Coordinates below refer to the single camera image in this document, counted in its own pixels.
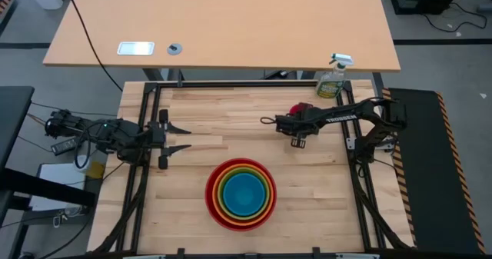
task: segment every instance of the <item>blue bowl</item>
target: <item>blue bowl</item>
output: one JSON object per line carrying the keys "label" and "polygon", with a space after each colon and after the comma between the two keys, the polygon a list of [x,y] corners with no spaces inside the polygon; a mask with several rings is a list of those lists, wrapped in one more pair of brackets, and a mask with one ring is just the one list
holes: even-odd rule
{"label": "blue bowl", "polygon": [[256,176],[249,173],[233,175],[225,183],[222,198],[225,206],[237,216],[247,217],[258,210],[265,202],[263,183]]}

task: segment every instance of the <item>black padded surface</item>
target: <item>black padded surface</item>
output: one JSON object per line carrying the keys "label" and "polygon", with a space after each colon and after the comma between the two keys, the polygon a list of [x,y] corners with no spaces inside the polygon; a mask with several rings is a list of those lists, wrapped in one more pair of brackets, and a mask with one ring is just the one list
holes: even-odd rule
{"label": "black padded surface", "polygon": [[479,254],[437,94],[390,88],[407,106],[398,134],[419,251]]}
{"label": "black padded surface", "polygon": [[5,167],[15,138],[31,104],[33,87],[0,87],[0,171]]}

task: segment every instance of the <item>green bowl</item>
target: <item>green bowl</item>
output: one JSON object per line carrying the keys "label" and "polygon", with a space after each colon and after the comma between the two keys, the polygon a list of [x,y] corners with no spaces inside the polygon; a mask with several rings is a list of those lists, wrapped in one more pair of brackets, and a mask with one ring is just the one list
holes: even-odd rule
{"label": "green bowl", "polygon": [[[266,195],[266,197],[264,199],[263,206],[260,208],[260,210],[256,213],[254,213],[253,215],[247,216],[247,217],[240,217],[240,216],[237,216],[235,214],[232,214],[227,209],[227,207],[224,205],[224,202],[222,201],[222,194],[224,191],[225,182],[227,182],[229,180],[229,178],[231,178],[233,175],[240,174],[240,173],[249,173],[249,174],[252,174],[255,177],[257,177],[258,179],[260,179],[261,183],[263,184],[263,187],[265,190],[265,195]],[[268,187],[268,183],[267,183],[266,179],[258,171],[254,170],[252,168],[249,168],[249,167],[239,167],[239,168],[233,169],[232,171],[229,171],[227,174],[224,175],[221,182],[219,182],[217,195],[218,195],[217,199],[218,199],[219,205],[221,206],[222,210],[229,217],[232,217],[232,218],[237,219],[237,220],[247,221],[247,220],[251,220],[251,219],[257,217],[267,207],[267,204],[270,201],[270,188]]]}

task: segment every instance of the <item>desk surface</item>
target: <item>desk surface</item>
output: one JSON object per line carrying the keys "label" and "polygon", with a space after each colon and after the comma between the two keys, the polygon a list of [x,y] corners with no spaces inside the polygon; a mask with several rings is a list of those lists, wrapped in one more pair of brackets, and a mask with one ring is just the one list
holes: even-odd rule
{"label": "desk surface", "polygon": [[[374,96],[371,81],[353,81],[353,85],[356,101]],[[138,120],[143,86],[142,82],[126,83],[118,117]],[[169,144],[193,147],[174,154],[166,171],[157,168],[158,151],[153,151],[138,253],[175,254],[179,247],[191,254],[307,253],[312,247],[323,252],[362,251],[341,126],[325,126],[318,136],[308,137],[305,149],[296,149],[289,145],[289,137],[259,121],[285,114],[299,101],[323,108],[336,105],[335,100],[320,99],[313,88],[304,87],[164,89],[160,108],[169,109],[174,125],[193,132],[170,134]],[[365,134],[372,124],[362,121],[361,127]],[[241,233],[217,224],[204,202],[212,170],[239,157],[261,162],[278,188],[271,218],[258,229]],[[382,151],[375,158],[391,163],[390,155]],[[106,172],[118,165],[118,159],[110,156]],[[382,216],[403,241],[412,244],[394,170],[374,163],[371,174]],[[124,165],[102,185],[89,250],[102,242],[118,220],[127,177]],[[368,223],[375,243],[370,218]],[[126,247],[130,237],[129,228]]]}
{"label": "desk surface", "polygon": [[[400,71],[381,0],[75,0],[103,64],[140,68],[323,70],[331,53],[352,71]],[[120,42],[154,42],[119,56]],[[180,55],[167,47],[179,43]],[[98,65],[73,6],[46,65]]]}

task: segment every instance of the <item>red bowl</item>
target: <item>red bowl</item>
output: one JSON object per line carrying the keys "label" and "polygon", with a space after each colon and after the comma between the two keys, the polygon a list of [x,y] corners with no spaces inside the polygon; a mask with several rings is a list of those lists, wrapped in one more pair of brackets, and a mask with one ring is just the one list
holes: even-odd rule
{"label": "red bowl", "polygon": [[[268,213],[266,213],[266,216],[263,218],[263,220],[259,221],[258,223],[249,225],[249,226],[239,226],[236,224],[231,224],[225,219],[223,219],[219,213],[215,210],[214,205],[212,203],[212,198],[213,198],[213,186],[214,182],[217,180],[219,174],[227,167],[235,165],[235,164],[252,164],[258,168],[260,168],[270,179],[272,185],[273,185],[273,191],[271,198],[273,199],[273,204],[271,205],[271,209]],[[271,213],[273,213],[275,204],[277,203],[277,188],[275,186],[275,182],[273,177],[271,176],[270,172],[265,168],[262,164],[253,161],[251,159],[247,158],[235,158],[228,160],[222,164],[220,164],[218,167],[216,167],[212,173],[210,174],[210,177],[208,178],[207,185],[205,186],[205,203],[207,205],[208,213],[219,223],[221,226],[233,230],[233,231],[249,231],[252,229],[255,229],[256,227],[259,227],[262,225],[267,219],[271,216]]]}

